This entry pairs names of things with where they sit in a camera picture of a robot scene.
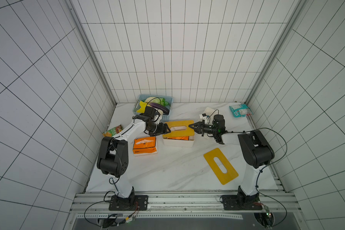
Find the yellow box lid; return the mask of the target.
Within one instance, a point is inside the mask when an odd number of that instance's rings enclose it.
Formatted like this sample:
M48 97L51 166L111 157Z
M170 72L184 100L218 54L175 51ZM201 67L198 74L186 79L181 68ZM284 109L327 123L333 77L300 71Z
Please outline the yellow box lid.
M164 134L164 139L176 138L176 137L190 137L194 136L195 132L189 125L193 124L193 120L181 120L181 121L169 121L166 122L170 133Z
M222 185L226 185L239 176L238 172L219 148L205 153L204 158Z

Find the white tissue box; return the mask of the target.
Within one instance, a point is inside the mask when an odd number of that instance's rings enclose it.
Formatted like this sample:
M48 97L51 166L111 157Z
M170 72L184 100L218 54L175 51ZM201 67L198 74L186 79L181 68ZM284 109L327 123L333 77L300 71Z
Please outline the white tissue box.
M185 147L191 148L194 145L195 136L189 136L189 140L168 140L167 138L163 137L163 143L165 146L170 147Z
M214 116L215 115L219 115L220 111L219 111L219 109L212 109L210 107L207 107L204 110L203 114L206 114L206 116L208 116L207 122L211 123L213 121L213 119L214 119Z

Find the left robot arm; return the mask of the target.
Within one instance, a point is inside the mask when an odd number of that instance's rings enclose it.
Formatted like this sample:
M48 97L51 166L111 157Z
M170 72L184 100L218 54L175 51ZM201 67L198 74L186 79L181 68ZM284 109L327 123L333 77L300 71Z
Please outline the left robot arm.
M147 107L145 112L133 116L133 121L120 133L113 137L104 137L101 141L97 158L97 168L106 175L111 175L109 181L115 186L115 195L110 198L110 211L146 210L148 196L135 195L125 172L129 163L128 146L140 134L147 132L149 136L156 137L171 132L166 123L161 122L162 115L153 107Z

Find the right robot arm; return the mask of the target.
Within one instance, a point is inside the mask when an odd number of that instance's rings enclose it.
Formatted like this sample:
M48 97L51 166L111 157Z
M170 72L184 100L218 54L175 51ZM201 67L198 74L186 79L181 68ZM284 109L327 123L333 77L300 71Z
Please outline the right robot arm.
M260 202L258 180L263 170L272 164L275 153L259 129L227 131L223 115L215 115L212 124L198 121L188 125L195 133L213 137L218 144L238 144L241 147L246 169L236 195L222 195L224 210L262 210L268 207Z

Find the purple toy eggplant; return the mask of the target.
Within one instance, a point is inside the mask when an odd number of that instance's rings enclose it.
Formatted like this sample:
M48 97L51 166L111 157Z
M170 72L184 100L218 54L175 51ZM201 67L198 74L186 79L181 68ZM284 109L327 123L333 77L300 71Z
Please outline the purple toy eggplant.
M159 110L162 110L163 113L164 113L165 115L169 115L169 113L170 113L170 110L169 110L167 107L165 107L165 106L163 106L163 105L161 105L161 104L158 104L158 103L151 103L151 105L152 105L154 108L157 108L157 109L159 109Z

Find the blue plastic basket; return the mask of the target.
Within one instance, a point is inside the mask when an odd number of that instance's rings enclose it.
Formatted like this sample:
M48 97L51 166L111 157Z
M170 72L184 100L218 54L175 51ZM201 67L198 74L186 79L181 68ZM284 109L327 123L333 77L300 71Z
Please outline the blue plastic basket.
M158 96L150 94L141 94L134 105L133 113L138 115L145 112L145 108L154 108L161 121L169 121L173 98L169 96Z

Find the yellow toy cabbage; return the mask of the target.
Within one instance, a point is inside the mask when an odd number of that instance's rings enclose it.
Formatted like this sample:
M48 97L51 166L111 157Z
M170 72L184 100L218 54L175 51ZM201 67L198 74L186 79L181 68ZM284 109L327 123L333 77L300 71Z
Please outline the yellow toy cabbage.
M136 113L144 113L147 107L147 103L144 101L139 101L139 104L136 107Z

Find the green toy lettuce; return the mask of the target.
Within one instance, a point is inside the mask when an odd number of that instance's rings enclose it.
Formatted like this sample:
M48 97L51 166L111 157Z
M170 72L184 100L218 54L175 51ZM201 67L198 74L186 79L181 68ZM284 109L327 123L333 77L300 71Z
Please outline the green toy lettuce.
M148 97L144 102L146 104L157 103L163 106L170 106L170 103L166 101L165 98L161 98L161 97Z

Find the teal snack packet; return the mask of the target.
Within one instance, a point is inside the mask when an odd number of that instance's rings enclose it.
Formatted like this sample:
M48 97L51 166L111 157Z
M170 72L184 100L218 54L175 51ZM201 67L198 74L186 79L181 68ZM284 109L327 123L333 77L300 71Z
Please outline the teal snack packet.
M246 104L231 105L229 109L236 118L252 115L251 109Z

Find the green snack bag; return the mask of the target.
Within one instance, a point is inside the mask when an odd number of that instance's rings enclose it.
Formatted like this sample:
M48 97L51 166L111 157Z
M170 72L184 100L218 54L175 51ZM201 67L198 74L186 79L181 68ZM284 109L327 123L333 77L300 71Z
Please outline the green snack bag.
M106 132L104 132L103 136L104 137L113 137L113 136L119 134L122 130L123 130L123 126L118 125L118 126L115 126L111 129L107 130Z

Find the aluminium mounting rail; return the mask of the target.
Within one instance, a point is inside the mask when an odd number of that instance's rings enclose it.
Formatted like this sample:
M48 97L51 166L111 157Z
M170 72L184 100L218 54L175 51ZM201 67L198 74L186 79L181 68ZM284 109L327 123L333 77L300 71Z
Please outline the aluminium mounting rail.
M134 206L117 204L113 193L90 192L77 194L70 213L78 218L107 218L117 214L125 218L130 214L138 218L232 218L241 219L241 213L293 213L300 211L295 196L283 191L263 192L259 201L239 207L236 192L137 192Z

